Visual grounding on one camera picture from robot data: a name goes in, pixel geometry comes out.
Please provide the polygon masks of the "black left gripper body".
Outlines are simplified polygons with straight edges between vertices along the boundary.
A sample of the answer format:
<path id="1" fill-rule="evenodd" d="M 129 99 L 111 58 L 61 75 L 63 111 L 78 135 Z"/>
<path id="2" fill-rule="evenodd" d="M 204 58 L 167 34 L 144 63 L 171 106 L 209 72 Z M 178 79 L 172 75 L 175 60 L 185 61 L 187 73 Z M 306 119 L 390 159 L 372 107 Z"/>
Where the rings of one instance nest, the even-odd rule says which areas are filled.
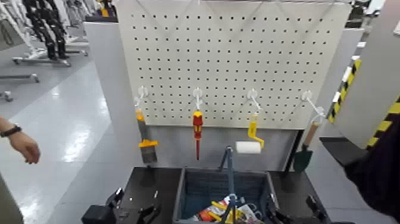
<path id="1" fill-rule="evenodd" d="M 83 224 L 136 223 L 139 209 L 91 205 L 82 216 Z"/>

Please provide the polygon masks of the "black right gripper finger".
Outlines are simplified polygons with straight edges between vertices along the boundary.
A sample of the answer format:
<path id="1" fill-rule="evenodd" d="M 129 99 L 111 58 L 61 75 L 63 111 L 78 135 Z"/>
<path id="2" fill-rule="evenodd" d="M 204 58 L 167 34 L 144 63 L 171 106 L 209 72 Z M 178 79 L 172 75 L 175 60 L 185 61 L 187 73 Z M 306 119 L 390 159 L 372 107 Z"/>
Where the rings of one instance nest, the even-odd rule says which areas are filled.
<path id="1" fill-rule="evenodd" d="M 318 223 L 327 223 L 327 215 L 323 211 L 322 205 L 312 195 L 307 196 L 306 204 L 311 209 L 314 220 L 317 220 Z"/>
<path id="2" fill-rule="evenodd" d="M 283 214 L 279 209 L 275 207 L 275 204 L 272 202 L 267 203 L 266 207 L 266 215 L 272 223 L 278 224 L 291 224 L 292 219 L 290 216 Z"/>

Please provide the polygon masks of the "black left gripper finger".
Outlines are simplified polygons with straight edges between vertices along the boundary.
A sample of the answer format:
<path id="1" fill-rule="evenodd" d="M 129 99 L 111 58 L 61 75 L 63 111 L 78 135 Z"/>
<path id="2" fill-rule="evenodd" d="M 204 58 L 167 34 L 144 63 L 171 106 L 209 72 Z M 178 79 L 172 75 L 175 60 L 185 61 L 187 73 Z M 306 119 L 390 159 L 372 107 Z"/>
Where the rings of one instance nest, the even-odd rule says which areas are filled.
<path id="1" fill-rule="evenodd" d="M 124 197 L 124 189 L 118 188 L 113 194 L 111 194 L 106 200 L 105 205 L 108 207 L 118 207 Z"/>
<path id="2" fill-rule="evenodd" d="M 138 219 L 136 224 L 149 224 L 152 223 L 161 213 L 161 205 L 151 205 L 145 209 L 141 208 L 138 211 Z"/>

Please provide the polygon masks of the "bare person hand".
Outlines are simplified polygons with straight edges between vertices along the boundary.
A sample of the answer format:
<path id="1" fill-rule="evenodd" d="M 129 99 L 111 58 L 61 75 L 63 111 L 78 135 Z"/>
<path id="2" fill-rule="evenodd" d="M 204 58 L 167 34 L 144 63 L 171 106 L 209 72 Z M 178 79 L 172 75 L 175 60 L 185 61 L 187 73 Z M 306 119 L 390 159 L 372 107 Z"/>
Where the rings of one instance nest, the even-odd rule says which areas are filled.
<path id="1" fill-rule="evenodd" d="M 29 164 L 37 164 L 40 159 L 38 143 L 24 132 L 17 132 L 8 137 L 11 146 L 20 152 Z"/>

